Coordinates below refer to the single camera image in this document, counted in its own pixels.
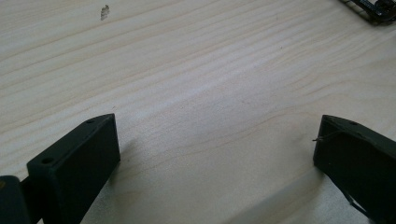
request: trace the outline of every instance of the wood grain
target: wood grain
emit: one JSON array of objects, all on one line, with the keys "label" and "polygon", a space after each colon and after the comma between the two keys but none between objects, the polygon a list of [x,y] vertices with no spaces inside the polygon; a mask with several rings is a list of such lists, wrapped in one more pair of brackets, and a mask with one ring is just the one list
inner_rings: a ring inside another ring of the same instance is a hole
[{"label": "wood grain", "polygon": [[396,139],[395,35],[337,0],[0,1],[0,175],[115,113],[83,223],[368,223],[311,140],[323,114]]}]

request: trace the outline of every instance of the black plastic part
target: black plastic part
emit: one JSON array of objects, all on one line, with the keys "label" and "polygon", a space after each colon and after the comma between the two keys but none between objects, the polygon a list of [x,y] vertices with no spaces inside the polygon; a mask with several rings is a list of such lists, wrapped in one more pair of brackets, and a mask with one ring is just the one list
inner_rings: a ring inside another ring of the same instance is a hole
[{"label": "black plastic part", "polygon": [[324,115],[314,164],[375,223],[396,223],[396,142],[357,122]]},{"label": "black plastic part", "polygon": [[368,0],[351,1],[366,11],[376,21],[396,20],[396,3],[394,0],[377,0],[374,4]]},{"label": "black plastic part", "polygon": [[[21,184],[13,177],[0,190],[0,223],[78,224],[119,162],[115,116],[83,122],[29,161]],[[4,214],[3,206],[15,213]],[[22,220],[10,222],[15,217]]]},{"label": "black plastic part", "polygon": [[0,176],[0,196],[0,223],[32,224],[17,177]]}]

